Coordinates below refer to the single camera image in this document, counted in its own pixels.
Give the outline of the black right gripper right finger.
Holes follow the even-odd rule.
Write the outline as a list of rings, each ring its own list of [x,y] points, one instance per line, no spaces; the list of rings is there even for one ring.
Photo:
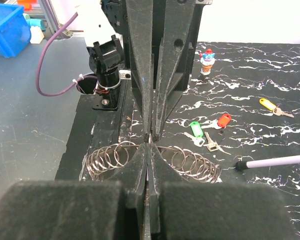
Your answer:
[[[150,232],[156,240],[295,240],[284,198],[265,184],[195,183],[147,147]]]

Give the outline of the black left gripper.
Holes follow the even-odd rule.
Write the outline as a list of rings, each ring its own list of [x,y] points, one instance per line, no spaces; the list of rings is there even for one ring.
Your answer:
[[[203,8],[210,0],[121,0],[125,67],[143,120],[143,138],[157,142],[186,90]]]

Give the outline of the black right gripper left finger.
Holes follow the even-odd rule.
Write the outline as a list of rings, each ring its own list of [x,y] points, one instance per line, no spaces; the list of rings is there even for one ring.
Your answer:
[[[145,145],[104,181],[21,181],[0,200],[0,240],[140,240]]]

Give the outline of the plain silver key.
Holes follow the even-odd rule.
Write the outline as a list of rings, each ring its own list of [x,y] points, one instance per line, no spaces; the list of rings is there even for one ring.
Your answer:
[[[214,151],[217,151],[219,149],[219,145],[217,142],[213,141],[209,135],[208,132],[204,132],[204,135],[206,137],[206,140],[207,140],[207,149],[210,151],[210,152],[214,152]]]

